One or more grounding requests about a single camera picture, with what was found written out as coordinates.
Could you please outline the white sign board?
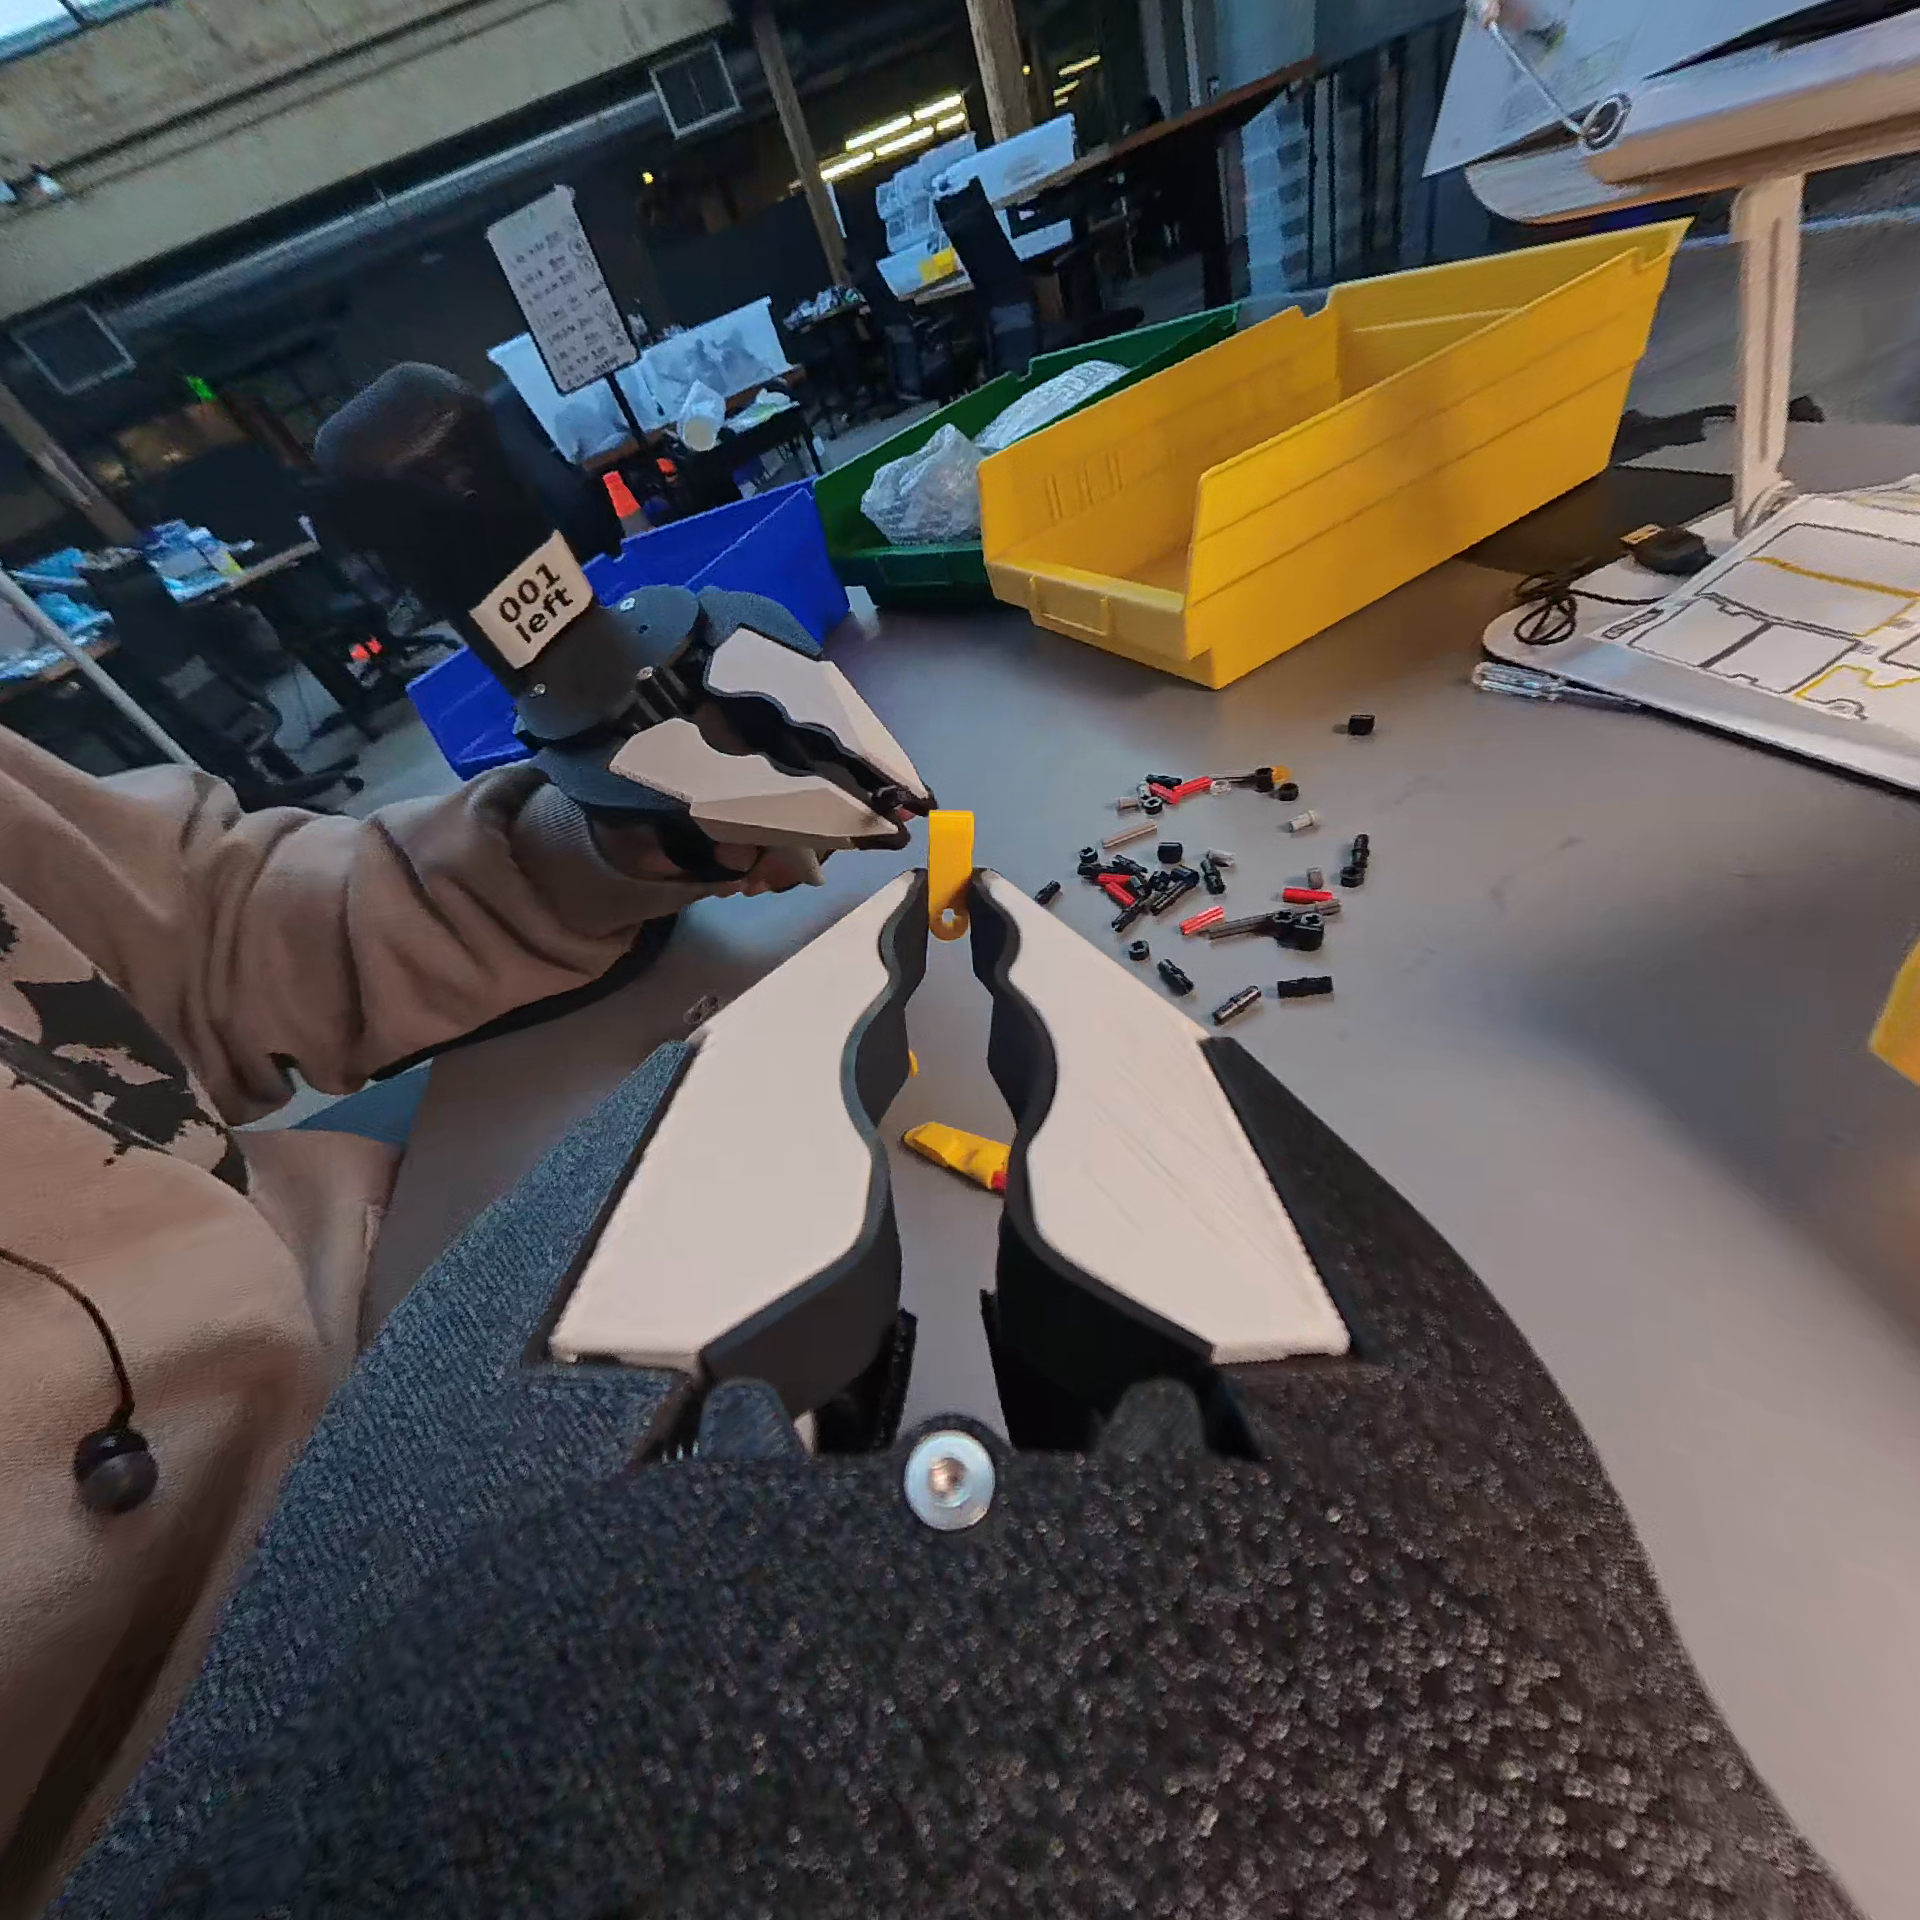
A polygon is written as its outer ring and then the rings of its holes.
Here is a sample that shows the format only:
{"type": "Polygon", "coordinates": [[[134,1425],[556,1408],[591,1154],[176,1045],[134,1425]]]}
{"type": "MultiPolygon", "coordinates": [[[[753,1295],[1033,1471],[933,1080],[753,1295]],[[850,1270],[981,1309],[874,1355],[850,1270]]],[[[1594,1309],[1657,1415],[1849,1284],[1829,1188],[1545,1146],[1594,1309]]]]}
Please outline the white sign board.
{"type": "Polygon", "coordinates": [[[632,326],[569,185],[491,225],[488,245],[559,397],[637,365],[632,326]]]}

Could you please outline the person's beige jacket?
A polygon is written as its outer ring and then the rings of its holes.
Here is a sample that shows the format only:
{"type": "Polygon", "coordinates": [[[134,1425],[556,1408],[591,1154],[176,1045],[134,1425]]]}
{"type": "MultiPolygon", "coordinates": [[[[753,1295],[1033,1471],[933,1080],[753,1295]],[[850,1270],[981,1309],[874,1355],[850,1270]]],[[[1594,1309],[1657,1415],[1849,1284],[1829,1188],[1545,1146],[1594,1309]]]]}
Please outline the person's beige jacket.
{"type": "Polygon", "coordinates": [[[197,1686],[282,1478],[356,1347],[385,1149],[260,1150],[189,1075],[5,1024],[4,1242],[107,1311],[159,1487],[89,1513],[116,1400],[59,1289],[5,1266],[5,1914],[39,1914],[197,1686]]]}

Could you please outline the blue storage bin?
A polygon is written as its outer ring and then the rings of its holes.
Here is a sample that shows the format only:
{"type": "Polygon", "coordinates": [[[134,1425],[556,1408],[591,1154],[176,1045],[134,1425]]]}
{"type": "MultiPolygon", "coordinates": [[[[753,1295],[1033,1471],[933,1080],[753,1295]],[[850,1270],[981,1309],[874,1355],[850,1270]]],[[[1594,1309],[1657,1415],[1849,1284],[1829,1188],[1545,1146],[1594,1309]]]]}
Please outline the blue storage bin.
{"type": "MultiPolygon", "coordinates": [[[[723,588],[769,597],[814,654],[850,615],[808,481],[637,535],[615,557],[594,557],[584,571],[607,606],[623,602],[641,588],[723,588]]],[[[511,693],[464,645],[414,679],[406,697],[458,776],[478,776],[531,755],[515,735],[511,693]]]]}

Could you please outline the person's left hand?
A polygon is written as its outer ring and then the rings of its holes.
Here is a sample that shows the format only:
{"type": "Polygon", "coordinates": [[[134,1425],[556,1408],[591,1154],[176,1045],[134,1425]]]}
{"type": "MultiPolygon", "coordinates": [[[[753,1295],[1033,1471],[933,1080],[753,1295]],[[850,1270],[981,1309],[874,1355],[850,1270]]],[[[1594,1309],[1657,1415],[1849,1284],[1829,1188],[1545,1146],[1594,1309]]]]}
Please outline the person's left hand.
{"type": "Polygon", "coordinates": [[[686,898],[772,898],[821,889],[825,882],[825,852],[720,846],[709,857],[686,867],[665,851],[647,851],[637,871],[647,882],[676,889],[686,898]]]}

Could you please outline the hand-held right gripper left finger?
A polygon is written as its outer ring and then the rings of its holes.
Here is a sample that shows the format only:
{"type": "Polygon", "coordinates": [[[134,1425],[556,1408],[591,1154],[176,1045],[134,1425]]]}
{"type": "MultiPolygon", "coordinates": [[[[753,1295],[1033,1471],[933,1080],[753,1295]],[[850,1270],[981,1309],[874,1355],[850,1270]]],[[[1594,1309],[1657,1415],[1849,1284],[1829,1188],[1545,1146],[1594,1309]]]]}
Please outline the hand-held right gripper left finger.
{"type": "Polygon", "coordinates": [[[550,1357],[692,1377],[858,1377],[899,1318],[880,1121],[927,971],[894,877],[695,1036],[550,1329],[550,1357]]]}

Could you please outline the black office chair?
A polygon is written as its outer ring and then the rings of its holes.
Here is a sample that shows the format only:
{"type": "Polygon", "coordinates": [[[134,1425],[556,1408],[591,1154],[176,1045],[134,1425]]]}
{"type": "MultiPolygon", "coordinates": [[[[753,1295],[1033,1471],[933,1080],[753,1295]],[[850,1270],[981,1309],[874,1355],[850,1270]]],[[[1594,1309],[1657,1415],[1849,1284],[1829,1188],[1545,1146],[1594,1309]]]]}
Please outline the black office chair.
{"type": "Polygon", "coordinates": [[[189,611],[141,559],[108,564],[92,581],[108,614],[108,677],[149,712],[195,761],[234,793],[248,813],[322,804],[367,788],[354,760],[304,770],[279,742],[279,707],[250,693],[203,645],[189,611]]]}
{"type": "Polygon", "coordinates": [[[984,185],[966,180],[960,189],[937,197],[933,210],[981,305],[994,375],[1024,373],[1048,349],[1042,302],[1010,233],[1000,226],[984,185]]]}

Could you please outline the clear plastic bag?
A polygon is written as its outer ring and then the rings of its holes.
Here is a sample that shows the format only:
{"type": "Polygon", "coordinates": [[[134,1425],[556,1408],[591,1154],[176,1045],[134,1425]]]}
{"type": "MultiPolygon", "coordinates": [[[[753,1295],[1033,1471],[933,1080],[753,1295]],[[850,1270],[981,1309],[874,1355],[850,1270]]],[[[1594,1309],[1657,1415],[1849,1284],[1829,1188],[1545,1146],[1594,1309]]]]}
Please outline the clear plastic bag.
{"type": "Polygon", "coordinates": [[[979,467],[1118,389],[1131,369],[1092,355],[1039,378],[1003,373],[971,412],[951,407],[916,450],[887,460],[858,513],[889,546],[957,542],[979,535],[979,467]]]}

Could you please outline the yellow toy arm beam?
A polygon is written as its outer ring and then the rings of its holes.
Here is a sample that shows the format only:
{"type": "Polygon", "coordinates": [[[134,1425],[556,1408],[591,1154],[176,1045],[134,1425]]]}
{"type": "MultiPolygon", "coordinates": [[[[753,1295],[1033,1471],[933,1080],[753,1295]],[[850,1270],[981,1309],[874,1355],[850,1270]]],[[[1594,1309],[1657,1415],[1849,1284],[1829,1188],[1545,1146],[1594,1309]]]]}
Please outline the yellow toy arm beam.
{"type": "MultiPolygon", "coordinates": [[[[941,943],[970,933],[975,881],[975,816],[938,808],[927,818],[927,930],[941,943]]],[[[979,1191],[1003,1196],[1010,1146],[965,1127],[923,1121],[903,1130],[903,1149],[979,1191]]]]}

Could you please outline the printed paper sheets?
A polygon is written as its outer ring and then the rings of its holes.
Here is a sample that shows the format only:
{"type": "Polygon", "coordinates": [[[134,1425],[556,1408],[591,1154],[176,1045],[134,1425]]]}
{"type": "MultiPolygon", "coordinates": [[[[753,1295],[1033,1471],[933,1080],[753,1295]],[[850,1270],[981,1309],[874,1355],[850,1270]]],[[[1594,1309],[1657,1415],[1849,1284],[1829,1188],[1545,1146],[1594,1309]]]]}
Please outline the printed paper sheets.
{"type": "Polygon", "coordinates": [[[1707,562],[1633,553],[1528,582],[1481,636],[1514,662],[1647,715],[1919,794],[1919,477],[1789,491],[1752,532],[1688,527],[1707,562]]]}

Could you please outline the pile of small pins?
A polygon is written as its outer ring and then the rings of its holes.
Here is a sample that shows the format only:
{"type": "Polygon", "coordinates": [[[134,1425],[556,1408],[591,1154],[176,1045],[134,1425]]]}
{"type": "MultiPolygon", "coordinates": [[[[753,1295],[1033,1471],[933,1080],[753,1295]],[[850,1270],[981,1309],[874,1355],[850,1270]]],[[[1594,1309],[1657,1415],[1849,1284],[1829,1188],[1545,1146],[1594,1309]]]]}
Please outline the pile of small pins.
{"type": "Polygon", "coordinates": [[[1036,900],[1212,1027],[1332,1000],[1338,923],[1372,877],[1375,829],[1285,761],[1157,766],[1065,852],[1036,900]]]}

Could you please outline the green storage bin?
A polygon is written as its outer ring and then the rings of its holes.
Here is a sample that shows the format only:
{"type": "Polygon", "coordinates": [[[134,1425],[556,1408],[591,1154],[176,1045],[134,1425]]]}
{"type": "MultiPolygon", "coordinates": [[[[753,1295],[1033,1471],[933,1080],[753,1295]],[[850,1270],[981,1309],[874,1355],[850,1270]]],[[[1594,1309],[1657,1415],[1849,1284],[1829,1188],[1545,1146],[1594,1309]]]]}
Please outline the green storage bin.
{"type": "Polygon", "coordinates": [[[1239,302],[1229,301],[1077,349],[1039,354],[1024,371],[996,373],[971,393],[832,467],[815,485],[815,506],[839,578],[864,588],[879,606],[930,606],[947,596],[990,601],[993,585],[976,524],[947,539],[896,539],[864,513],[864,500],[880,469],[916,461],[947,428],[979,453],[1003,451],[1229,340],[1237,326],[1239,302]]]}

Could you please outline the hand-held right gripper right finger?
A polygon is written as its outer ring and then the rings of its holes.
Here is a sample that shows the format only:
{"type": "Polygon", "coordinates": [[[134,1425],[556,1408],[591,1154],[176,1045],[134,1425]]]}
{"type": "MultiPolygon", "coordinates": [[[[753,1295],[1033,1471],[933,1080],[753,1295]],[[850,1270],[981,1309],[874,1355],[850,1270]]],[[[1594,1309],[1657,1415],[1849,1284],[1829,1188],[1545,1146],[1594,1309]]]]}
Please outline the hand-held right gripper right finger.
{"type": "Polygon", "coordinates": [[[971,876],[970,923],[1018,1248],[1212,1364],[1348,1355],[1210,1035],[1000,874],[971,876]]]}

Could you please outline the person's left forearm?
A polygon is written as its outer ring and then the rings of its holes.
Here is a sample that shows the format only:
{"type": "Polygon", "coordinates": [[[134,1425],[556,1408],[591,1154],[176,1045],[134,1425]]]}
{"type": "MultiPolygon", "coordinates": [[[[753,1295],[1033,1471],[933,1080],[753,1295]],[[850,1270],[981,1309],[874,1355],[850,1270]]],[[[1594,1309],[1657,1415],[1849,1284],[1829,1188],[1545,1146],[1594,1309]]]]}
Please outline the person's left forearm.
{"type": "Polygon", "coordinates": [[[531,764],[367,818],[245,813],[176,764],[94,776],[5,732],[5,1024],[231,1121],[351,1093],[598,981],[714,892],[531,764]]]}

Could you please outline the yellow storage bin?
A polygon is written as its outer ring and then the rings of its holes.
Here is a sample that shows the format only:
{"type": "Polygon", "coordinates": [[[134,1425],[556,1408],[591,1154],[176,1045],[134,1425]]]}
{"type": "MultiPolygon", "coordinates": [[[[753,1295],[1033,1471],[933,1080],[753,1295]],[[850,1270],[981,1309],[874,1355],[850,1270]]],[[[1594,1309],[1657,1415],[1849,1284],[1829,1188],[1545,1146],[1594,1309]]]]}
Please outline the yellow storage bin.
{"type": "Polygon", "coordinates": [[[1610,464],[1688,226],[1338,284],[988,456],[996,601],[1247,679],[1610,464]]]}

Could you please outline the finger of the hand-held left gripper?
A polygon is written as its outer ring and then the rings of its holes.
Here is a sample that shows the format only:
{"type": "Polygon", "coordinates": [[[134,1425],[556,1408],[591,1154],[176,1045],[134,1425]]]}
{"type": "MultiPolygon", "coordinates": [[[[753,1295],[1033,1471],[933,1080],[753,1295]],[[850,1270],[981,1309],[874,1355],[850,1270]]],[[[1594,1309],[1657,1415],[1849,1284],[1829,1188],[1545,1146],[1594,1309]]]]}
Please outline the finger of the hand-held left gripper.
{"type": "Polygon", "coordinates": [[[697,828],[728,846],[902,851],[912,829],[855,793],[781,770],[762,751],[724,751],[692,720],[637,732],[612,755],[612,774],[681,803],[697,828]]]}
{"type": "Polygon", "coordinates": [[[704,691],[761,751],[805,773],[846,774],[880,816],[933,810],[937,794],[899,737],[829,659],[762,631],[734,631],[709,650],[704,691]]]}

